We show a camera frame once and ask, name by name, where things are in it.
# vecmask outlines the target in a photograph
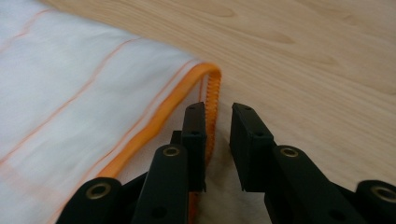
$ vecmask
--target wooden table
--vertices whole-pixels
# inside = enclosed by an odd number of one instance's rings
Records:
[[[331,181],[396,185],[396,2],[389,0],[46,0],[156,39],[223,73],[216,153],[198,223],[270,223],[240,190],[228,149],[233,102]]]

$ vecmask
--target towel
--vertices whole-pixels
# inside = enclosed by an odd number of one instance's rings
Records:
[[[182,50],[0,1],[0,223],[54,223],[84,182],[146,172],[201,101],[209,158],[219,84],[214,64]]]

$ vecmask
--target cloth fold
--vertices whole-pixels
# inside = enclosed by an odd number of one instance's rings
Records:
[[[53,223],[87,180],[145,172],[199,101],[210,157],[219,83],[214,64],[182,50],[36,1],[1,1],[0,223]]]

